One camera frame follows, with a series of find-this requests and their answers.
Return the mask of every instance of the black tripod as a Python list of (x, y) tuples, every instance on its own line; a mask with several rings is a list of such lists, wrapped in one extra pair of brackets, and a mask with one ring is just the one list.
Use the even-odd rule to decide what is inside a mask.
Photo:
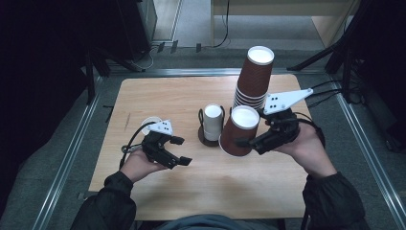
[(356, 34), (356, 30), (359, 29), (361, 22), (364, 20), (364, 17), (366, 15), (368, 8), (370, 7), (370, 4), (371, 0), (362, 0), (360, 2), (360, 6), (357, 13), (351, 20), (344, 34), (340, 37), (340, 39), (337, 42), (335, 42), (328, 48), (325, 48), (325, 50), (319, 52), (315, 56), (303, 61), (302, 63), (286, 68), (286, 70), (301, 71), (308, 65), (332, 53), (331, 57), (329, 58), (325, 66), (326, 73), (328, 74), (337, 73), (341, 64), (344, 63), (342, 93), (346, 101), (350, 103), (350, 71), (351, 64), (353, 62), (353, 40), (358, 36), (358, 34)]

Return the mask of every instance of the wooden tabletop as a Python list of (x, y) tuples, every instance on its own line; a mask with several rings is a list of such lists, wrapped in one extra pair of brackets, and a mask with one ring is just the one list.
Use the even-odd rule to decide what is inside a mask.
[[(142, 121), (157, 116), (171, 120), (173, 135), (185, 139), (182, 146), (167, 142), (166, 150), (192, 158), (192, 162), (188, 167), (155, 172), (135, 183), (131, 198), (137, 203), (136, 219), (178, 219), (196, 214), (220, 214), (232, 219), (301, 218), (306, 173), (290, 156), (252, 151), (244, 157), (233, 157), (220, 147), (206, 147), (198, 140), (198, 110), (207, 104), (221, 104), (228, 111), (234, 102), (237, 78), (124, 80), (89, 191), (100, 190), (105, 178), (118, 170), (121, 147)], [(268, 92), (298, 89), (295, 76), (273, 75)], [(309, 115), (305, 101), (292, 109)], [(257, 135), (268, 128), (261, 120)], [(143, 138), (140, 133), (133, 144)]]

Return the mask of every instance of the person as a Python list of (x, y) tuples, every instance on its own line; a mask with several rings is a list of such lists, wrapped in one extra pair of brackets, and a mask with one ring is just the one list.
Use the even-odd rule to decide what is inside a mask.
[[(370, 229), (361, 198), (347, 179), (337, 172), (316, 134), (315, 128), (300, 123), (301, 131), (291, 143), (276, 151), (285, 153), (308, 173), (303, 190), (308, 229)], [(82, 204), (71, 229), (128, 229), (136, 215), (130, 198), (133, 184), (166, 167), (149, 162), (141, 149), (133, 151), (123, 167), (108, 176), (104, 188)], [(232, 219), (220, 215), (185, 217), (158, 229), (240, 229)]]

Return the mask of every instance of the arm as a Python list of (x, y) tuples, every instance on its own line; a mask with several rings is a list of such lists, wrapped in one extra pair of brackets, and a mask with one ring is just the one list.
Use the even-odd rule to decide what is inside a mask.
[(118, 172), (105, 179), (104, 188), (84, 201), (71, 229), (129, 229), (136, 213), (130, 198), (133, 183), (164, 169), (149, 162), (140, 149), (135, 150)]
[(289, 154), (309, 173), (304, 186), (309, 229), (369, 229), (365, 211), (355, 188), (337, 172), (315, 129), (300, 123), (299, 136), (275, 150)]

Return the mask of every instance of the person's left hand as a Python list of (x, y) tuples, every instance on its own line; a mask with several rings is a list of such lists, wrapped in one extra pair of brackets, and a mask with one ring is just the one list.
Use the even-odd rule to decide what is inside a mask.
[(124, 173), (132, 181), (132, 183), (135, 183), (150, 173), (166, 169), (167, 167), (159, 163), (148, 161), (148, 158), (142, 149), (136, 149), (129, 154), (120, 171)]

